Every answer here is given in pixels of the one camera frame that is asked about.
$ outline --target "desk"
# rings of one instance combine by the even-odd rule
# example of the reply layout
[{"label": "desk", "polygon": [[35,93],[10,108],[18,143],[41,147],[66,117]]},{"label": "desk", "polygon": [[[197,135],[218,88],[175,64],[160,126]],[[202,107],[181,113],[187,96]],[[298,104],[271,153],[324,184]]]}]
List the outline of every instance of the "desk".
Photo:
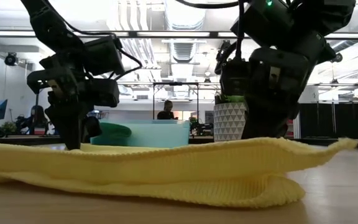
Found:
[{"label": "desk", "polygon": [[301,202],[264,210],[232,210],[151,198],[69,194],[12,183],[0,185],[0,223],[80,224],[355,224],[358,151],[325,166],[289,174],[306,190]]}]

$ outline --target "person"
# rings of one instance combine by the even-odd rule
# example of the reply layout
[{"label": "person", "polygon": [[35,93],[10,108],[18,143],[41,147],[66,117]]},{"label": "person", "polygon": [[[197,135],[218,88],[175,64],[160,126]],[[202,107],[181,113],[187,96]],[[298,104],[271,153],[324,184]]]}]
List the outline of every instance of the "person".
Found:
[{"label": "person", "polygon": [[44,108],[40,105],[34,105],[31,108],[31,115],[29,118],[23,120],[21,128],[28,128],[29,134],[39,134],[36,133],[38,129],[45,130],[43,134],[48,132],[48,119],[45,117]]},{"label": "person", "polygon": [[178,119],[173,117],[173,112],[171,111],[172,108],[173,108],[172,101],[165,100],[164,110],[158,113],[157,119]]}]

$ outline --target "teal bin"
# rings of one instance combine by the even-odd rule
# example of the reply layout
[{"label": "teal bin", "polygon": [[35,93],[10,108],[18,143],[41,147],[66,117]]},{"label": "teal bin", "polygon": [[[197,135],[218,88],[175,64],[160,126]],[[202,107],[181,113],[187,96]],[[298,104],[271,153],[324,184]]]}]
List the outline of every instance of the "teal bin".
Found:
[{"label": "teal bin", "polygon": [[189,141],[190,122],[179,120],[101,121],[126,126],[132,134],[126,139],[133,147],[178,147]]}]

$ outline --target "white planter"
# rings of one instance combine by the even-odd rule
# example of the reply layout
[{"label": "white planter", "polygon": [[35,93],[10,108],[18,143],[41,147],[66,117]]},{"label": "white planter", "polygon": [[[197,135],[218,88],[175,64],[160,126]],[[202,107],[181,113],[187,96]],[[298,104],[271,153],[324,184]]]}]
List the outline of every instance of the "white planter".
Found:
[{"label": "white planter", "polygon": [[245,103],[222,103],[214,106],[214,141],[240,140],[246,125]]}]

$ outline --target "yellow towel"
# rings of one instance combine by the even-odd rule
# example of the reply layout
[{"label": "yellow towel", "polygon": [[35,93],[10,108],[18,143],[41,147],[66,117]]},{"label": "yellow towel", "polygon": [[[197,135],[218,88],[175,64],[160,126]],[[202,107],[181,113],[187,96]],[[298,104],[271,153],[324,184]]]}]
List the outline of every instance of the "yellow towel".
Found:
[{"label": "yellow towel", "polygon": [[258,138],[175,149],[82,146],[56,151],[0,144],[0,182],[18,180],[68,192],[165,198],[220,207],[262,208],[302,198],[285,177],[329,161],[357,141],[327,149]]}]

